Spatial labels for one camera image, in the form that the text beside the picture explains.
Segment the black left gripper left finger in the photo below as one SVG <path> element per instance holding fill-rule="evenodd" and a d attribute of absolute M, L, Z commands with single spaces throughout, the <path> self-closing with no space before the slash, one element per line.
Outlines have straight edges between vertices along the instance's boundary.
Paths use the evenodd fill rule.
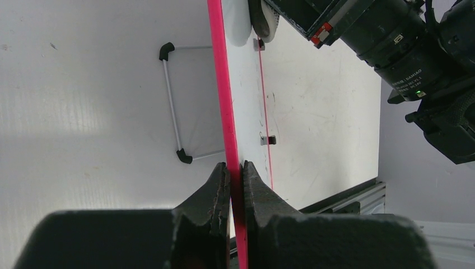
<path fill-rule="evenodd" d="M 57 211 L 32 231 L 16 268 L 228 268 L 230 173 L 218 163 L 173 209 Z"/>

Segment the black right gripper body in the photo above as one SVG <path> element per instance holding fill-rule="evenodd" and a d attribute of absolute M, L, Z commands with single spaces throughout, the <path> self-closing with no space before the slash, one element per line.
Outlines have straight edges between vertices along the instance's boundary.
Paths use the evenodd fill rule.
<path fill-rule="evenodd" d="M 332 45 L 372 6 L 372 0 L 266 1 L 316 47 Z"/>

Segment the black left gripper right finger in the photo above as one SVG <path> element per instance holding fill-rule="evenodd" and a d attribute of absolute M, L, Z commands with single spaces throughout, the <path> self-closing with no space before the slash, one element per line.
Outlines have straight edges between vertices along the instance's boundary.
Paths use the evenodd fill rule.
<path fill-rule="evenodd" d="M 391 214 L 304 214 L 242 168 L 249 268 L 435 268 L 422 231 Z"/>

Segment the grey eraser cloth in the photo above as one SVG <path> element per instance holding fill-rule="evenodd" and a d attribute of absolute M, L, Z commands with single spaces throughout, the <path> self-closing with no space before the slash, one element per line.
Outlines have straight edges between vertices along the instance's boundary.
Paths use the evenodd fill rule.
<path fill-rule="evenodd" d="M 251 25 L 264 43 L 273 41 L 280 20 L 279 13 L 266 1 L 248 0 Z"/>

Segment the pink-framed whiteboard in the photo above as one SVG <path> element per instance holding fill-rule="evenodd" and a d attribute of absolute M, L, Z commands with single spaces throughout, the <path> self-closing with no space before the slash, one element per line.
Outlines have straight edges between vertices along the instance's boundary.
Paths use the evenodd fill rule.
<path fill-rule="evenodd" d="M 266 94 L 258 36 L 248 1 L 208 1 L 231 203 L 240 268 L 250 268 L 241 167 L 251 161 L 273 187 Z"/>

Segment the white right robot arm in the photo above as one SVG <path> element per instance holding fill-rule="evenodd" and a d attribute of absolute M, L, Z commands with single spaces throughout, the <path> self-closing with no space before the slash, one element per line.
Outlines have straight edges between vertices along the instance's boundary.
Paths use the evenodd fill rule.
<path fill-rule="evenodd" d="M 392 87 L 390 104 L 455 164 L 474 161 L 474 2 L 437 20 L 431 1 L 270 1 L 317 48 L 342 40 Z"/>

